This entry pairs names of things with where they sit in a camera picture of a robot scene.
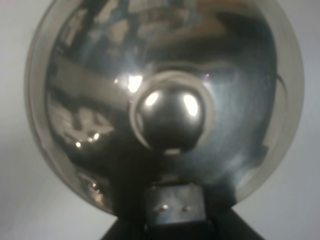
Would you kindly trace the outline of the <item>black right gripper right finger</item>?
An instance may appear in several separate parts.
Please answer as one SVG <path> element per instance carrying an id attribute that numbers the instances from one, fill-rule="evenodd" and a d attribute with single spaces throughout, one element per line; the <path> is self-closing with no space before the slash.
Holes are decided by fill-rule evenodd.
<path id="1" fill-rule="evenodd" d="M 253 203 L 235 210 L 206 201 L 212 240 L 318 240 L 319 211 L 291 203 Z"/>

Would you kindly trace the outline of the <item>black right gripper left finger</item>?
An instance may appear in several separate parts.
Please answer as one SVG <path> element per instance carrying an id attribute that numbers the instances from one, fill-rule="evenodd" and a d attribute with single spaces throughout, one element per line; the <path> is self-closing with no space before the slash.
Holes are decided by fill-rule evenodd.
<path id="1" fill-rule="evenodd" d="M 143 215 L 119 217 L 101 238 L 102 240 L 147 240 L 146 218 Z"/>

